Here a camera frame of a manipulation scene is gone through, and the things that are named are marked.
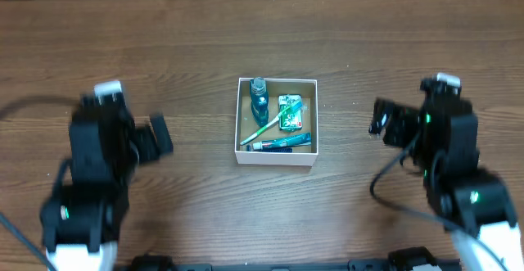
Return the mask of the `Colgate toothpaste tube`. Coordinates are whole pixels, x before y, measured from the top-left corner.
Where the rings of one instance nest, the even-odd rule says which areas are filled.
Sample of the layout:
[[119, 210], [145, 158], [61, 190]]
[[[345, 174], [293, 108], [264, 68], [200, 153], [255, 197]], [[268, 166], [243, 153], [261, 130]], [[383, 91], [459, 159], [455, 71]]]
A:
[[267, 151], [269, 149], [307, 146], [311, 142], [311, 133], [300, 133], [285, 138], [255, 142], [251, 145], [251, 148], [253, 151]]

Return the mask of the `green white toothbrush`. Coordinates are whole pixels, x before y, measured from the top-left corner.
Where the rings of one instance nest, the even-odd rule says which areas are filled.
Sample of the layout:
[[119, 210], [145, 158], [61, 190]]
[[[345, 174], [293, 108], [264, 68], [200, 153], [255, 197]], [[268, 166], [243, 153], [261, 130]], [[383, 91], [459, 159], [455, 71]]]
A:
[[302, 107], [302, 102], [294, 101], [291, 105], [284, 108], [282, 111], [279, 111], [278, 114], [270, 120], [265, 126], [254, 132], [251, 136], [246, 138], [245, 140], [240, 142], [240, 145], [246, 145], [247, 143], [255, 140], [257, 137], [259, 137], [262, 133], [264, 133], [267, 129], [271, 128], [273, 125], [275, 125], [285, 114], [287, 113], [294, 113], [298, 110], [300, 110]]

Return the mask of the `green soap packet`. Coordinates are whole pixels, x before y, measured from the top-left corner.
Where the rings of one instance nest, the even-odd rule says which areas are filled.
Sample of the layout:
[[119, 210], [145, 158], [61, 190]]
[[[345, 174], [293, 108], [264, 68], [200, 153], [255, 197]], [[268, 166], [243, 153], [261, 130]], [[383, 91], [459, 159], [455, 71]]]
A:
[[282, 115], [279, 118], [279, 128], [284, 132], [295, 132], [302, 129], [302, 98], [298, 94], [280, 95], [278, 97], [279, 110]]

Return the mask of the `teal mouthwash bottle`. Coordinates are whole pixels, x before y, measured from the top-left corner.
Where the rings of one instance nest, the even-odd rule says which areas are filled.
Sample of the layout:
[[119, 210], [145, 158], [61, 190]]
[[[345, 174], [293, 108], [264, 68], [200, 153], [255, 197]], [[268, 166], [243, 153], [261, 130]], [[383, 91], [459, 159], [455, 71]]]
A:
[[269, 94], [261, 77], [250, 80], [251, 112], [255, 122], [263, 127], [269, 122]]

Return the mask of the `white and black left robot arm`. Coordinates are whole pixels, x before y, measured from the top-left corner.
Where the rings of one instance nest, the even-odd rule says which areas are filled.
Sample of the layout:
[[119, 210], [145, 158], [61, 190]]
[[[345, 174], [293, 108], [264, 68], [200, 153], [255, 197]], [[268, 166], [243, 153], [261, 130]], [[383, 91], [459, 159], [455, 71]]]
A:
[[69, 138], [71, 156], [40, 211], [46, 257], [54, 270], [111, 270], [134, 171], [173, 152], [169, 130], [160, 113], [136, 125], [116, 92], [82, 96]]

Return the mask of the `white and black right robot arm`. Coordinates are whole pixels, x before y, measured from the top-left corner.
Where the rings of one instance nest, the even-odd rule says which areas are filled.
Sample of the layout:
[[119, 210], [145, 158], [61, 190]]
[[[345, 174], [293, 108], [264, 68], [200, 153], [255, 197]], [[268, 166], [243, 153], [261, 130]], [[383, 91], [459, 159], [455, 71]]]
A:
[[[441, 224], [468, 270], [521, 270], [517, 211], [502, 179], [480, 166], [478, 118], [461, 96], [459, 78], [439, 73], [420, 84], [419, 108], [377, 98], [371, 134], [382, 135], [400, 154], [383, 167], [369, 187], [372, 198], [393, 210]], [[377, 181], [406, 158], [420, 169], [431, 213], [379, 197]]]

